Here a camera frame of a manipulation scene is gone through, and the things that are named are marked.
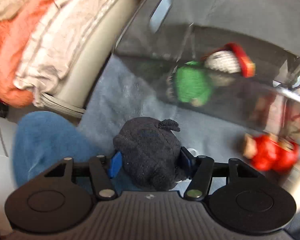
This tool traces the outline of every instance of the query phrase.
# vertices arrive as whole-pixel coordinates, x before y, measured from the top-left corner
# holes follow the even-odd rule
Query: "blue fabric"
[[[33,112],[18,124],[12,157],[15,180],[20,187],[65,157],[86,162],[98,154],[103,154],[99,147],[68,120],[51,112]],[[112,183],[118,193],[138,190],[123,171]]]

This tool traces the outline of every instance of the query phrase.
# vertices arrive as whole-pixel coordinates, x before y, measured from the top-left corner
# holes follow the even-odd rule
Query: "silver screw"
[[[109,189],[109,188],[99,191],[99,195],[101,197],[113,197],[114,194],[115,194],[115,192],[112,189]]]
[[[187,192],[188,197],[199,198],[202,196],[202,192],[197,189],[191,189]]]

